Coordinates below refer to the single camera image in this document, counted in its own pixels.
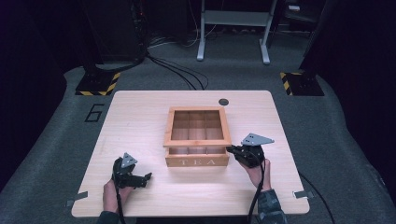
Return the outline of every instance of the stand leg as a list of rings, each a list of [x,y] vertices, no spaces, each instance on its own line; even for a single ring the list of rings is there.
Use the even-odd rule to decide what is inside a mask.
[[[268,14],[267,24],[265,26],[265,32],[262,39],[260,39],[260,49],[262,50],[262,62],[265,65],[270,64],[270,57],[268,55],[268,49],[266,44],[267,44],[268,34],[270,33],[270,29],[271,29],[271,23],[274,17],[275,7],[276,7],[276,0],[273,0],[270,12]]]
[[[197,61],[204,59],[205,53],[205,0],[202,0],[201,5],[201,39],[199,41]]]

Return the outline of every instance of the black equipment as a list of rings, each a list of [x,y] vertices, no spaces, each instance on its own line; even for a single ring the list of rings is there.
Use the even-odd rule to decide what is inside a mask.
[[[124,154],[124,158],[119,157],[114,161],[111,179],[116,187],[120,189],[125,187],[144,188],[147,185],[148,180],[151,179],[151,173],[145,176],[132,175],[136,163],[137,161],[127,153]]]
[[[262,146],[242,145],[240,147],[231,146],[226,148],[228,152],[233,153],[237,161],[245,164],[248,168],[260,166],[265,160]]]

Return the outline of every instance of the cable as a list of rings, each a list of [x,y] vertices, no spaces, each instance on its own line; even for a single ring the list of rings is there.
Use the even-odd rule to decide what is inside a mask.
[[[169,64],[169,63],[172,63],[172,62],[169,62],[169,61],[167,61],[167,60],[165,60],[165,59],[160,59],[160,58],[152,57],[152,56],[150,56],[149,54],[148,54],[146,57],[148,57],[152,62],[158,64],[159,66],[164,67],[164,68],[170,70],[171,72],[177,74],[179,77],[181,77],[181,78],[184,80],[184,82],[186,82],[186,84],[188,85],[188,87],[189,87],[190,90],[191,90],[191,87],[192,87],[193,89],[195,89],[195,90],[197,90],[197,88],[196,88],[186,77],[184,77],[182,74],[180,74],[178,71],[184,72],[184,73],[186,73],[186,74],[188,74],[188,75],[194,77],[194,78],[198,81],[198,83],[200,84],[201,89],[202,89],[203,91],[205,90],[205,88],[207,87],[207,85],[208,85],[208,83],[209,83],[209,82],[208,82],[208,78],[207,78],[205,75],[203,75],[203,74],[201,74],[201,73],[198,73],[198,72],[195,72],[195,71],[193,71],[193,70],[191,70],[191,69],[189,69],[189,68],[183,67],[183,66],[181,66],[181,65],[179,65],[179,64],[177,64],[177,63],[173,63],[173,64],[175,64],[175,65],[177,65],[177,66],[179,66],[179,67],[182,67],[182,68],[191,70],[191,71],[193,71],[193,72],[195,72],[195,73],[197,73],[197,74],[199,74],[199,75],[205,77],[205,78],[206,78],[206,85],[204,86],[203,83],[202,83],[202,81],[201,81],[196,75],[194,75],[193,73],[188,72],[188,71],[186,71],[186,70],[184,70],[184,69],[178,68],[178,67],[176,67],[176,66],[174,66],[174,65],[172,65],[172,64]]]
[[[202,84],[201,80],[199,80],[199,78],[198,78],[197,76],[195,76],[194,74],[192,74],[192,73],[190,73],[190,72],[188,72],[188,71],[182,70],[182,69],[180,69],[180,68],[177,68],[178,70],[183,71],[183,72],[185,72],[185,73],[187,73],[187,74],[189,74],[189,75],[195,77],[195,79],[197,79],[197,81],[200,83],[201,88],[202,88],[203,91],[206,90],[207,86],[209,85],[209,78],[208,78],[207,76],[205,76],[204,74],[199,73],[199,72],[197,72],[197,71],[194,71],[194,70],[192,70],[192,69],[190,69],[190,68],[188,68],[188,67],[182,66],[182,65],[180,65],[180,64],[178,64],[178,63],[174,63],[174,62],[171,62],[171,61],[162,59],[162,58],[157,58],[157,59],[158,59],[158,60],[165,61],[165,62],[168,62],[168,63],[172,63],[172,64],[174,64],[174,65],[176,65],[176,66],[182,67],[182,68],[184,68],[184,69],[187,69],[187,70],[189,70],[189,71],[192,71],[193,73],[196,73],[196,74],[198,74],[198,75],[204,77],[204,78],[206,79],[206,85],[205,85],[205,86]]]
[[[195,39],[194,39],[194,41],[192,41],[192,44],[189,44],[189,45],[182,45],[182,46],[184,46],[184,47],[191,47],[192,45],[194,45],[196,42],[197,42],[197,40],[199,39],[198,38],[198,36],[199,36],[199,33],[198,33],[198,25],[197,25],[197,21],[195,20],[195,18],[194,18],[194,14],[192,13],[192,6],[191,6],[191,1],[189,0],[189,6],[190,6],[190,12],[191,12],[191,16],[192,16],[192,20],[194,21],[194,25],[195,25],[195,30],[196,30],[196,36],[195,36]]]
[[[318,194],[319,198],[323,201],[324,205],[326,206],[326,209],[329,213],[330,218],[332,219],[332,224],[335,223],[334,217],[332,216],[332,211],[330,211],[330,207],[329,205],[327,205],[326,200],[324,200],[323,196],[320,194],[320,192],[317,190],[317,188],[315,188],[315,186],[311,183],[311,181],[309,181],[303,174],[300,173],[300,171],[298,172],[298,174],[306,181],[308,182],[308,184],[315,190],[315,192]]]
[[[250,222],[251,222],[251,216],[253,214],[254,206],[256,205],[257,199],[259,198],[260,192],[262,191],[262,185],[264,183],[264,173],[265,173],[265,158],[264,158],[264,167],[262,167],[262,162],[260,162],[259,158],[257,158],[256,155],[254,155],[253,153],[251,153],[251,152],[249,152],[249,153],[260,164],[260,168],[262,170],[262,180],[260,181],[259,185],[257,186],[256,193],[254,194],[253,201],[251,202],[250,209],[248,211],[248,216],[247,216],[247,224],[250,224]]]

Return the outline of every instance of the wooden table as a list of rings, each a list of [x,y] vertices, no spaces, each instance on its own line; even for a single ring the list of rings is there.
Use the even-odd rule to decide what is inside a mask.
[[[275,140],[263,145],[271,160],[272,186],[286,214],[309,211],[290,147],[269,91],[118,91],[108,110],[91,161],[78,192],[88,197],[75,202],[74,217],[98,217],[103,185],[114,160],[124,152],[138,160],[134,175],[152,172],[144,189],[133,191],[124,205],[127,217],[211,217],[248,214],[255,188],[245,170],[230,157],[223,167],[172,167],[165,163],[163,138],[170,106],[218,106],[225,112],[233,145],[255,133]]]

